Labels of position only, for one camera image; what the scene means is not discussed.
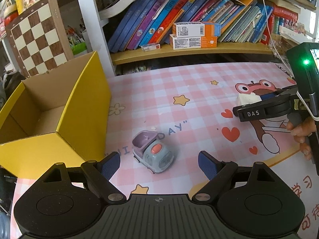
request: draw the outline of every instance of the white cable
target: white cable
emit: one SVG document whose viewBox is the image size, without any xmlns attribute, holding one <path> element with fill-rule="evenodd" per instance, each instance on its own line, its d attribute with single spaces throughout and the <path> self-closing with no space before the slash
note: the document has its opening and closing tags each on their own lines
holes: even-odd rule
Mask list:
<svg viewBox="0 0 319 239">
<path fill-rule="evenodd" d="M 280 56 L 280 54 L 278 53 L 277 49 L 276 49 L 276 46 L 274 44 L 274 41 L 272 40 L 272 34 L 270 33 L 270 30 L 269 30 L 269 25 L 268 25 L 268 14 L 267 14 L 267 9 L 266 9 L 266 3 L 265 3 L 265 0 L 263 0 L 263 3 L 264 3 L 264 8 L 265 8 L 265 13 L 266 13 L 266 24 L 267 24 L 267 29 L 268 29 L 268 33 L 269 33 L 269 37 L 270 37 L 270 40 L 272 42 L 272 46 L 274 47 L 276 53 L 278 54 L 280 60 L 282 61 L 282 63 L 285 65 L 285 67 L 287 69 L 289 69 L 289 67 L 286 65 L 286 63 L 284 62 L 284 60 L 282 59 L 282 57 Z"/>
</svg>

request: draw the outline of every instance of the finger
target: finger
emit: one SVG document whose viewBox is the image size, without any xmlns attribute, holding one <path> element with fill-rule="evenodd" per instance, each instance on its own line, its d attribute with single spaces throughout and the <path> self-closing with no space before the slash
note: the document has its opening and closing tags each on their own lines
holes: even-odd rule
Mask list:
<svg viewBox="0 0 319 239">
<path fill-rule="evenodd" d="M 300 144 L 300 151 L 304 154 L 307 160 L 312 158 L 311 148 L 306 143 Z"/>
<path fill-rule="evenodd" d="M 312 132 L 315 132 L 316 125 L 315 121 L 312 119 L 312 117 L 306 118 L 306 120 L 301 123 L 300 125 L 296 126 L 292 131 L 291 134 L 293 136 L 308 136 Z"/>
<path fill-rule="evenodd" d="M 291 130 L 293 130 L 294 129 L 294 126 L 293 126 L 293 124 L 289 121 L 288 123 L 287 123 L 287 130 L 288 131 L 291 131 Z"/>
<path fill-rule="evenodd" d="M 293 138 L 294 138 L 294 140 L 295 140 L 297 143 L 299 143 L 299 144 L 304 143 L 304 142 L 305 142 L 305 140 L 306 140 L 306 138 L 305 138 L 305 137 L 298 137 L 298 136 L 294 136 Z"/>
</svg>

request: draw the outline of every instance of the pink checkered tablecloth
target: pink checkered tablecloth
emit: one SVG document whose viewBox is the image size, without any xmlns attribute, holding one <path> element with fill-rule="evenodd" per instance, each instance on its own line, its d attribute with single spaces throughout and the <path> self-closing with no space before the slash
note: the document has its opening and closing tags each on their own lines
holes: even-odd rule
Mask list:
<svg viewBox="0 0 319 239">
<path fill-rule="evenodd" d="M 222 63 L 164 68 L 108 80 L 112 100 L 106 154 L 118 151 L 121 166 L 110 182 L 127 197 L 189 193 L 207 178 L 198 167 L 201 150 L 218 160 L 250 166 L 296 146 L 282 118 L 240 123 L 233 116 L 239 93 L 264 94 L 295 84 L 275 63 Z M 160 174 L 134 161 L 132 138 L 155 130 L 176 158 Z M 18 179 L 14 202 L 33 181 Z M 11 239 L 20 231 L 12 218 Z"/>
</svg>

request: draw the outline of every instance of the screw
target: screw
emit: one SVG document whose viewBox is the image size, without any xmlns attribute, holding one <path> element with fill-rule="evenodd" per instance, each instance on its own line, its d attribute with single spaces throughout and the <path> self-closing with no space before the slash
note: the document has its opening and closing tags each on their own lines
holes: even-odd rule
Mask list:
<svg viewBox="0 0 319 239">
<path fill-rule="evenodd" d="M 211 198 L 210 195 L 206 193 L 198 193 L 195 196 L 195 199 L 197 199 L 198 201 L 208 201 L 210 198 Z"/>
<path fill-rule="evenodd" d="M 112 193 L 108 196 L 108 199 L 111 201 L 119 201 L 123 199 L 123 195 L 119 193 Z"/>
</svg>

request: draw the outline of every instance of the frog eye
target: frog eye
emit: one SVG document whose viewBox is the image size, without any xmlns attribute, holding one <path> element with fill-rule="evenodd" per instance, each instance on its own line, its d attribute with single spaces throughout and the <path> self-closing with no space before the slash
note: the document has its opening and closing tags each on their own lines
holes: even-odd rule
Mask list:
<svg viewBox="0 0 319 239">
<path fill-rule="evenodd" d="M 244 83 L 236 84 L 236 90 L 239 91 L 240 93 L 250 94 L 249 86 Z"/>
<path fill-rule="evenodd" d="M 266 86 L 266 87 L 268 87 L 268 88 L 270 88 L 270 87 L 275 87 L 271 82 L 269 82 L 269 81 L 267 81 L 267 80 L 260 80 L 260 84 L 261 84 L 261 85 L 264 85 L 264 86 Z"/>
</svg>

